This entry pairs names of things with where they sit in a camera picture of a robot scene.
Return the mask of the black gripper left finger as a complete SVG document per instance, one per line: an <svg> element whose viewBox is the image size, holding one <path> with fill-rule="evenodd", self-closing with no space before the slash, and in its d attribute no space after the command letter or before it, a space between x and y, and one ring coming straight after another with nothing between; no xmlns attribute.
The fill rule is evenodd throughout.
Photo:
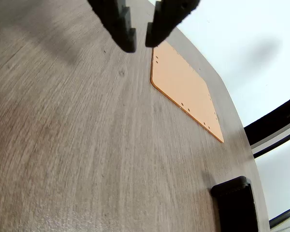
<svg viewBox="0 0 290 232"><path fill-rule="evenodd" d="M136 51L136 29L131 26L130 8L124 0L89 0L114 42L126 53Z"/></svg>

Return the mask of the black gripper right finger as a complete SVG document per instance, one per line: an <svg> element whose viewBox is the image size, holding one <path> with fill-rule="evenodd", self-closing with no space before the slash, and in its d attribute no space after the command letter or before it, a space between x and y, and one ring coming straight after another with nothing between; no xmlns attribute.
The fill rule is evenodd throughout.
<svg viewBox="0 0 290 232"><path fill-rule="evenodd" d="M154 48L160 45L199 3L199 0L157 1L153 21L147 24L145 46Z"/></svg>

